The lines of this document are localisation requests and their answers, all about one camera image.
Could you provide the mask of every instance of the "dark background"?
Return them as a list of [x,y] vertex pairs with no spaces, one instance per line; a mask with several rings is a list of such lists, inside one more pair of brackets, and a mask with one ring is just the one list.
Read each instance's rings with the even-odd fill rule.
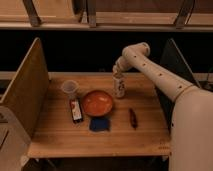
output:
[[164,45],[173,38],[193,72],[213,66],[213,33],[0,30],[0,71],[15,71],[35,37],[40,37],[49,71],[111,71],[122,49],[147,42],[150,59],[159,62]]

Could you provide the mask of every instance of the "wooden table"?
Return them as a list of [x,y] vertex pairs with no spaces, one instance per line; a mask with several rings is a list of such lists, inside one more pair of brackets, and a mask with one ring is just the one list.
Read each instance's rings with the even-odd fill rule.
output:
[[[108,114],[110,131],[89,130],[90,117],[74,124],[67,96],[60,90],[63,81],[79,83],[79,98],[101,89],[113,94],[111,74],[67,75],[53,77],[32,138],[28,156],[31,158],[159,156],[170,154],[170,137],[154,85],[143,74],[125,74],[126,95],[114,98]],[[129,121],[129,108],[138,119],[134,130]]]

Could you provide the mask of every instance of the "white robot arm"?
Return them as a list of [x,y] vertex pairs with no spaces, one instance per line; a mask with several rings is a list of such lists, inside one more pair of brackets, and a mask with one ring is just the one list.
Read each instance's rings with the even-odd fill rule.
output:
[[213,170],[213,93],[150,61],[147,43],[127,46],[113,72],[134,67],[174,103],[169,171]]

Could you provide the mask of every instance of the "bottle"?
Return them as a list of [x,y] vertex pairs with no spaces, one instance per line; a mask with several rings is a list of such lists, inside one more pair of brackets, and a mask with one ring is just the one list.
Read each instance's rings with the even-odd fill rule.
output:
[[113,74],[115,97],[122,98],[125,95],[124,76],[122,73]]
[[73,100],[70,99],[69,105],[70,105],[70,108],[71,108],[73,122],[74,123],[82,122],[83,121],[83,115],[82,115],[82,112],[81,112],[81,107],[79,105],[79,100],[77,98],[73,99]]

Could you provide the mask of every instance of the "orange bowl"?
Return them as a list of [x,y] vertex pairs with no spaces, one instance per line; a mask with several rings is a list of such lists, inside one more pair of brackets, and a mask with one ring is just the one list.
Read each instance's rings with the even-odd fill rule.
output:
[[108,114],[113,106],[112,97],[105,91],[94,90],[87,93],[82,100],[82,109],[85,114],[93,117]]

